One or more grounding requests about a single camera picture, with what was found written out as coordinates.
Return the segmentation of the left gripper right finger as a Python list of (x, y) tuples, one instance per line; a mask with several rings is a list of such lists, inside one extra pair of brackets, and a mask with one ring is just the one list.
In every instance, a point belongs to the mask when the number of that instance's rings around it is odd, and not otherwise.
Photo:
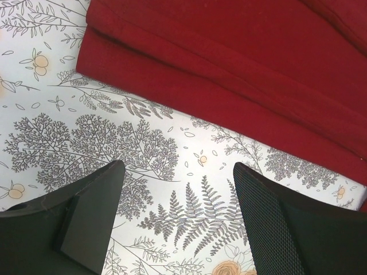
[(366, 213), (312, 199), (240, 162), (233, 177), (258, 274), (366, 274)]

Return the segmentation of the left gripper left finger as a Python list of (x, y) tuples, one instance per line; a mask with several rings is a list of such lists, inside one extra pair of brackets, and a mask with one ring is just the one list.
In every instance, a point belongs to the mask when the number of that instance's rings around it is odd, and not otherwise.
[(1, 274), (101, 274), (124, 163), (1, 212)]

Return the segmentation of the red t-shirt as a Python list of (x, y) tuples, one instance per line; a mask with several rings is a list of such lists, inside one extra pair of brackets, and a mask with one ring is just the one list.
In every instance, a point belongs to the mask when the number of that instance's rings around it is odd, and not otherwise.
[(365, 1), (91, 1), (76, 70), (366, 184)]

